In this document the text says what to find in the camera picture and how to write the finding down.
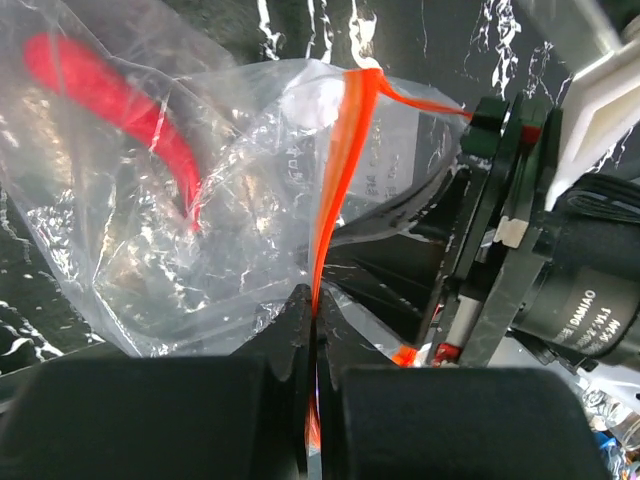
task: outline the red chili pepper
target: red chili pepper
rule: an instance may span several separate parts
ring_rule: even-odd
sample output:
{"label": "red chili pepper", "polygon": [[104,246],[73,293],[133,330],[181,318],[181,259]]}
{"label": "red chili pepper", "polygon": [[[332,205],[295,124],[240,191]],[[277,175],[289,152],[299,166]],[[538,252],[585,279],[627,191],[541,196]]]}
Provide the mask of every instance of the red chili pepper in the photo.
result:
{"label": "red chili pepper", "polygon": [[47,88],[66,95],[98,117],[153,148],[178,182],[198,230],[201,185],[198,164],[180,132],[145,93],[131,87],[99,55],[59,34],[40,33],[24,46],[24,62]]}

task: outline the clear plastic bag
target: clear plastic bag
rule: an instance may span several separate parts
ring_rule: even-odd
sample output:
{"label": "clear plastic bag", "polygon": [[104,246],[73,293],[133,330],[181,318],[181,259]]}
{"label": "clear plastic bag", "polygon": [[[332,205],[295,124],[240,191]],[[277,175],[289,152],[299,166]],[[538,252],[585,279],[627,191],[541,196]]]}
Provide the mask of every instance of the clear plastic bag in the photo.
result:
{"label": "clear plastic bag", "polygon": [[[74,306],[133,355],[228,353],[263,328],[308,282],[298,252],[342,71],[313,60],[235,66],[153,0],[5,2],[0,18],[0,181]],[[36,36],[44,73],[32,65],[40,57],[29,63]],[[106,66],[85,59],[90,68],[73,71],[78,45]],[[127,89],[115,106],[74,84],[122,87],[116,76]],[[455,106],[431,87],[392,83]],[[153,135],[140,131],[150,117]],[[463,128],[381,98],[339,222],[450,166]],[[176,144],[194,165],[169,158]],[[191,167],[200,183],[181,178]]]}

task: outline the dark background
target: dark background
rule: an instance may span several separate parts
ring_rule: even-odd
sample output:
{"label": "dark background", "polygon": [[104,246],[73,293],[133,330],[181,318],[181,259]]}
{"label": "dark background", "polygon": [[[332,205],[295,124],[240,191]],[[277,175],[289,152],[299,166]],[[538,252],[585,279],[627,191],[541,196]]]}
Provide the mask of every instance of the dark background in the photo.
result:
{"label": "dark background", "polygon": [[[167,3],[241,63],[308,54],[355,68],[357,56],[371,57],[388,75],[431,84],[468,109],[482,96],[513,98],[519,91],[551,106],[570,83],[553,46],[512,0]],[[633,160],[640,152],[639,137],[631,131],[598,168],[638,176]],[[4,192],[0,226],[0,371],[99,341],[61,295]]]}

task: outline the white plastic part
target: white plastic part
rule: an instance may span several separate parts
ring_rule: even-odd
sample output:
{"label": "white plastic part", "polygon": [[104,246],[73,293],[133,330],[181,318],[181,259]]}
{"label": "white plastic part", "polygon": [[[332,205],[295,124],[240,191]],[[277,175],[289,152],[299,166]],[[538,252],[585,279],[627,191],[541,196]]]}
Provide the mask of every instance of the white plastic part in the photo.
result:
{"label": "white plastic part", "polygon": [[640,120],[640,42],[578,72],[562,108],[558,170],[547,210]]}

